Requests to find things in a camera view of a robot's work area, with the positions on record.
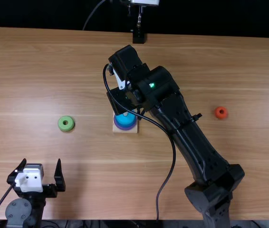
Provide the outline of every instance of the black cable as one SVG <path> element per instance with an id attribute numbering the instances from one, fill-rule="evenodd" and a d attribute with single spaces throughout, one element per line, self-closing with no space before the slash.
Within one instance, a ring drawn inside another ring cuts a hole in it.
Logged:
<path id="1" fill-rule="evenodd" d="M 50 220 L 43 220 L 43 221 L 44 222 L 52 223 L 52 224 L 56 225 L 58 228 L 60 228 L 59 225 L 56 222 L 53 222 L 53 221 L 50 221 Z"/>
<path id="2" fill-rule="evenodd" d="M 172 161 L 172 165 L 171 165 L 171 168 L 169 170 L 169 173 L 167 175 L 167 177 L 165 178 L 163 184 L 161 185 L 161 187 L 159 188 L 158 190 L 158 193 L 157 193 L 157 196 L 155 198 L 155 208 L 156 208 L 156 213 L 157 213 L 157 221 L 159 220 L 159 196 L 161 194 L 161 191 L 162 189 L 164 188 L 164 186 L 166 185 L 166 183 L 168 182 L 169 178 L 171 177 L 172 173 L 173 173 L 173 169 L 174 169 L 174 166 L 176 164 L 176 147 L 174 145 L 174 142 L 173 142 L 173 139 L 172 137 L 168 134 L 167 130 L 162 126 L 160 125 L 158 122 L 144 116 L 144 115 L 141 115 L 141 114 L 138 114 L 132 110 L 128 110 L 127 108 L 125 108 L 124 106 L 122 106 L 115 98 L 114 96 L 111 94 L 110 92 L 110 89 L 109 89 L 109 86 L 108 86 L 108 83 L 107 83 L 107 80 L 106 80 L 106 69 L 108 67 L 109 64 L 106 64 L 104 69 L 103 69 L 103 80 L 104 80 L 104 84 L 105 84 L 105 87 L 106 87 L 106 90 L 107 92 L 109 93 L 109 95 L 112 97 L 112 99 L 114 100 L 115 103 L 117 103 L 121 108 L 123 108 L 124 110 L 126 110 L 127 112 L 133 114 L 133 115 L 136 115 L 137 117 L 140 117 L 142 119 L 145 119 L 149 122 L 151 122 L 152 124 L 156 125 L 157 127 L 159 127 L 162 131 L 165 132 L 165 134 L 168 136 L 169 138 L 169 141 L 171 142 L 171 145 L 172 145 L 172 149 L 173 149 L 173 161 Z"/>
<path id="3" fill-rule="evenodd" d="M 42 227 L 42 228 L 47 228 L 47 227 L 55 228 L 54 226 L 51 226 L 51 225 L 49 225 L 49 226 L 44 226 L 44 227 Z"/>
<path id="4" fill-rule="evenodd" d="M 251 220 L 251 222 L 254 223 L 258 228 L 261 228 L 261 226 L 257 222 L 255 222 L 254 220 Z"/>
<path id="5" fill-rule="evenodd" d="M 88 21 L 90 20 L 90 18 L 92 17 L 92 15 L 95 13 L 95 11 L 97 10 L 97 8 L 98 8 L 100 5 L 102 5 L 105 1 L 106 1 L 106 0 L 101 0 L 101 1 L 95 6 L 95 8 L 91 11 L 91 13 L 89 14 L 88 18 L 87 18 L 86 21 L 85 21 L 85 24 L 84 24 L 82 30 L 85 30 L 86 25 L 87 25 Z"/>
<path id="6" fill-rule="evenodd" d="M 67 220 L 66 225 L 65 225 L 65 228 L 67 228 L 68 222 L 69 222 L 69 220 Z"/>
<path id="7" fill-rule="evenodd" d="M 15 182 L 13 184 L 11 184 L 11 186 L 8 188 L 8 190 L 6 191 L 6 193 L 0 199 L 0 205 L 5 200 L 5 198 L 7 197 L 7 195 L 9 194 L 9 192 L 12 190 L 12 188 L 14 188 L 14 186 L 15 186 Z"/>

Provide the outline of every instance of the wooden table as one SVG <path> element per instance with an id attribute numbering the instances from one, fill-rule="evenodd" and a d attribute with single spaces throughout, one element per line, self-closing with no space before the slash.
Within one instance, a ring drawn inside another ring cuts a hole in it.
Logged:
<path id="1" fill-rule="evenodd" d="M 48 199 L 44 219 L 154 219 L 155 196 L 172 150 L 157 127 L 112 133 L 102 69 L 130 44 L 130 33 L 0 28 L 0 198 L 7 175 L 27 158 L 54 182 L 62 160 L 67 191 Z M 231 219 L 269 219 L 269 39 L 149 35 L 133 45 L 150 69 L 166 67 L 217 151 L 245 177 L 234 191 Z M 109 80 L 116 86 L 114 78 Z M 214 116 L 229 110 L 226 120 Z M 74 131 L 57 122 L 70 115 Z M 179 152 L 160 196 L 161 219 L 201 219 L 184 194 L 193 182 Z M 0 207 L 17 196 L 10 193 Z"/>

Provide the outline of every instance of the green ring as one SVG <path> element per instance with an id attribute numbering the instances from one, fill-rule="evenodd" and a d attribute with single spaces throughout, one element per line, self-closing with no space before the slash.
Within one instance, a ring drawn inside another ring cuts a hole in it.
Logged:
<path id="1" fill-rule="evenodd" d="M 74 128 L 74 120 L 70 116 L 62 116 L 58 120 L 58 127 L 62 132 L 69 132 Z"/>

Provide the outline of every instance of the black background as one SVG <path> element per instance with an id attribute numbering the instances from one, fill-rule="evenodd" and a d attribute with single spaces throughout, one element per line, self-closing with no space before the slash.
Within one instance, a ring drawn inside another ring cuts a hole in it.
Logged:
<path id="1" fill-rule="evenodd" d="M 100 0 L 0 0 L 0 27 L 81 30 Z M 119 0 L 107 0 L 86 30 L 129 32 L 129 18 Z M 269 37 L 269 0 L 160 0 L 144 9 L 148 33 Z"/>

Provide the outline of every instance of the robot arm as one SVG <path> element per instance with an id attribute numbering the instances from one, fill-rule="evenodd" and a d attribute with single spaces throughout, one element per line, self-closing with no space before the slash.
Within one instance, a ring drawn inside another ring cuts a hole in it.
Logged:
<path id="1" fill-rule="evenodd" d="M 127 81 L 123 89 L 107 92 L 115 114 L 125 112 L 115 100 L 128 110 L 149 111 L 173 138 L 191 169 L 194 183 L 185 188 L 185 194 L 202 213 L 206 226 L 230 228 L 228 209 L 232 191 L 244 177 L 241 166 L 230 165 L 212 147 L 196 123 L 202 115 L 190 114 L 178 85 L 164 67 L 149 70 L 130 45 L 113 54 L 109 62 L 111 73 Z"/>
<path id="2" fill-rule="evenodd" d="M 55 184 L 42 184 L 44 177 L 42 164 L 27 164 L 26 159 L 8 176 L 7 183 L 13 186 L 20 197 L 6 208 L 7 228 L 39 228 L 46 198 L 56 198 L 66 185 L 61 161 L 57 162 Z"/>

